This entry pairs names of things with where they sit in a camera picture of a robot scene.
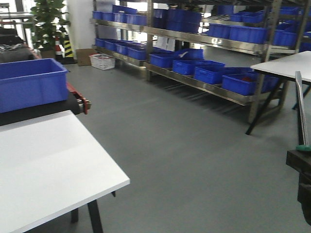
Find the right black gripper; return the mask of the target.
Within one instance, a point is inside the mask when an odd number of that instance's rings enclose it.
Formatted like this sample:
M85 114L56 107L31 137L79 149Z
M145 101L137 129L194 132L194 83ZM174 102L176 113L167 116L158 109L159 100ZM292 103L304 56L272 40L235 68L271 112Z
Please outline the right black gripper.
M299 173L297 201L305 221L311 224L311 153L306 151L287 151L286 165Z

